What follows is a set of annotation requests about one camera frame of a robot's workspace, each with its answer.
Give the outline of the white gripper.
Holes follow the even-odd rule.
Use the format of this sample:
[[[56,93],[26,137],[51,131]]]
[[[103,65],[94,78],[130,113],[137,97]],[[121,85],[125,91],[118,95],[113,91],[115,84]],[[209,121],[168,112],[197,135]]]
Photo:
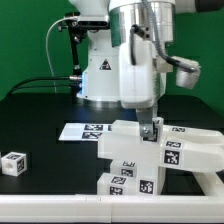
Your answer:
[[[153,106],[166,89],[166,74],[153,65],[154,44],[134,36],[134,47],[122,43],[119,48],[119,89],[121,104],[126,109],[137,109],[136,115],[143,138],[154,136],[153,119],[157,107]]]

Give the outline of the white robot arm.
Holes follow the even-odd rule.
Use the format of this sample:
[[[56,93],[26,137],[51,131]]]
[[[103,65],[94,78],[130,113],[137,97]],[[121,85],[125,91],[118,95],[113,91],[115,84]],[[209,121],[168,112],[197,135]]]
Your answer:
[[[88,65],[78,97],[94,103],[119,103],[137,113],[141,137],[153,139],[156,104],[165,93],[166,74],[177,70],[176,84],[193,88],[198,62],[166,53],[174,40],[174,16],[218,11],[224,0],[69,0],[79,13],[71,28],[89,37]]]

